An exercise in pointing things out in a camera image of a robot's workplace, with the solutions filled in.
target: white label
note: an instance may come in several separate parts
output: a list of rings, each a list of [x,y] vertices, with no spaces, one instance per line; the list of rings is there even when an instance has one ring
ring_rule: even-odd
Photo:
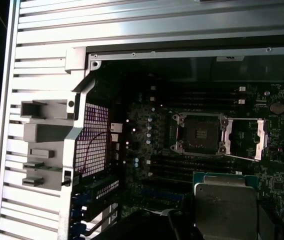
[[[241,62],[244,56],[217,56],[217,62]]]
[[[111,123],[111,132],[122,133],[122,124],[121,123]]]

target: motherboard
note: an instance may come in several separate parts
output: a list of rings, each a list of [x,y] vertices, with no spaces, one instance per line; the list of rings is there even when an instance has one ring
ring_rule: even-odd
[[[122,216],[192,201],[193,172],[254,175],[284,207],[284,84],[178,83],[149,77],[126,101]]]

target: metal fan grille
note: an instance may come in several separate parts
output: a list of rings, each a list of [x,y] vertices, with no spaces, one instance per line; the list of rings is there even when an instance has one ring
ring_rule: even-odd
[[[84,128],[76,139],[75,171],[82,177],[105,169],[108,143],[109,109],[86,103]]]

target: metal frame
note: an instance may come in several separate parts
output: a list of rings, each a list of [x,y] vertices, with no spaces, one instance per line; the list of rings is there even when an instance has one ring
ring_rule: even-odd
[[[220,113],[201,113],[201,112],[180,112],[179,114],[174,114],[172,116],[173,120],[177,122],[176,125],[176,143],[170,147],[170,149],[178,154],[189,155],[189,156],[198,156],[198,157],[212,157],[212,154],[205,153],[197,153],[197,152],[187,152],[183,148],[183,141],[178,140],[179,138],[179,127],[185,127],[185,119],[188,116],[203,116],[203,117],[216,117],[216,120],[219,121],[219,130],[221,131],[221,141],[217,144],[218,151],[215,153],[216,155],[225,154],[225,142],[226,140],[223,138],[225,136],[226,129],[228,127],[226,116]]]
[[[87,46],[271,35],[284,35],[282,0],[12,0],[0,105],[0,239],[58,237],[60,209],[68,208],[63,191],[22,186],[28,145],[21,140],[21,125],[28,119],[19,115],[19,106],[21,101],[75,99],[75,89],[90,69],[83,65],[85,59],[77,62],[72,56],[83,57]],[[106,60],[280,54],[284,47],[93,54],[88,64],[93,71]],[[99,61],[98,67],[91,61]],[[35,226],[43,218],[51,221],[45,228]]]
[[[267,120],[261,118],[226,118],[227,126],[222,132],[221,146],[224,149],[225,155],[232,158],[238,158],[243,160],[249,160],[254,162],[259,162],[262,160],[262,151],[267,147],[268,143],[268,134],[265,132],[265,124]],[[233,121],[256,121],[257,122],[257,133],[256,135],[260,137],[260,141],[256,144],[255,156],[254,159],[248,157],[242,157],[231,154],[231,141],[229,139],[230,134],[232,133]]]

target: cpu socket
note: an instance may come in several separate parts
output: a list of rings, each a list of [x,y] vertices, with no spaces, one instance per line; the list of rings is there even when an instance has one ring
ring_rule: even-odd
[[[212,157],[225,155],[250,161],[260,161],[267,146],[266,120],[260,118],[229,118],[221,113],[181,112],[172,116],[176,121],[176,143],[170,149],[176,153]],[[254,121],[257,123],[259,140],[252,157],[233,155],[231,152],[232,126],[234,121]]]

